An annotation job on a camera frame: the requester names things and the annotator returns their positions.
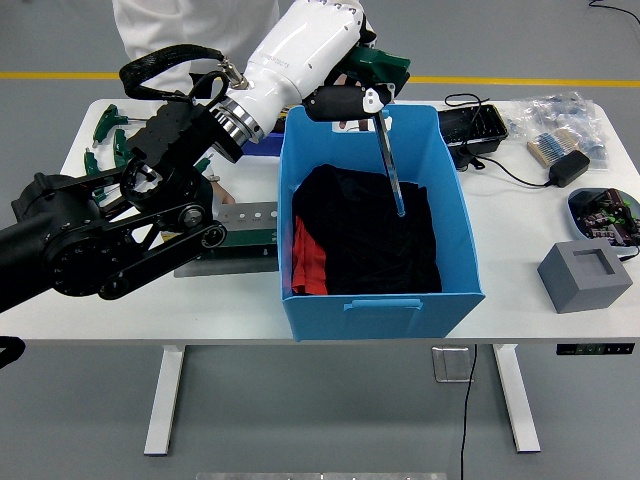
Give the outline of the person's right hand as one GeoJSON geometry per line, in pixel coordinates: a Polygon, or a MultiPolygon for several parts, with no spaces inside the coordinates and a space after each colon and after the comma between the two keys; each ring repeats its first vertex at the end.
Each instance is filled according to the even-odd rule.
{"type": "Polygon", "coordinates": [[[212,174],[207,176],[212,191],[213,191],[213,204],[214,205],[234,205],[236,203],[235,198],[220,185],[220,177],[212,174]]]}

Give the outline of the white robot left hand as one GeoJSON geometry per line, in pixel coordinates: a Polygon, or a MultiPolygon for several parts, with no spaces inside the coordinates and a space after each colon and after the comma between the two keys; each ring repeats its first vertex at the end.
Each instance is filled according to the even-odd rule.
{"type": "Polygon", "coordinates": [[[358,1],[295,1],[249,57],[249,88],[230,97],[266,135],[281,110],[321,86],[370,25],[358,1]]]}

